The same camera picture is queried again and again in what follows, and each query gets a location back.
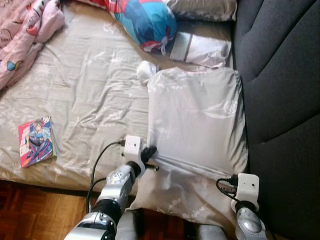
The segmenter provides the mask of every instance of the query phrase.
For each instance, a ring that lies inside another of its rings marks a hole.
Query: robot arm
[[[147,164],[157,148],[143,147],[144,142],[140,137],[126,137],[124,156],[127,163],[106,177],[106,185],[91,212],[84,216],[64,240],[115,239],[118,222],[125,211],[136,178],[141,177],[147,168],[159,169]]]
[[[236,196],[231,201],[231,208],[236,213],[235,235],[237,239],[268,240],[266,226],[256,214],[259,210],[259,177],[253,174],[239,173],[229,179],[221,180],[229,182],[236,189]],[[218,184],[217,187],[223,193],[224,189]]]

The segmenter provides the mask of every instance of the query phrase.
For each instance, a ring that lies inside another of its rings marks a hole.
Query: grey pillowcase
[[[232,236],[235,214],[215,180],[243,172],[248,161],[239,73],[232,68],[171,68],[148,82],[148,146],[158,152],[138,180],[131,209],[147,208],[218,225]]]
[[[212,22],[236,21],[237,0],[163,0],[176,17]]]

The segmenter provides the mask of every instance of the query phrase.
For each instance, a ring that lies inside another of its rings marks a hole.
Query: blue pillow
[[[106,0],[107,10],[146,52],[161,51],[177,31],[174,14],[162,0]]]

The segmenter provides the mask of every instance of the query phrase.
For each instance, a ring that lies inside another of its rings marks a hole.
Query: book cover
[[[22,168],[56,156],[50,116],[22,124],[18,131]]]

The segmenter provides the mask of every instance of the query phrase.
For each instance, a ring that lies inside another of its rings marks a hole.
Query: sofa cushion
[[[234,34],[249,170],[267,225],[319,238],[319,0],[241,0]]]

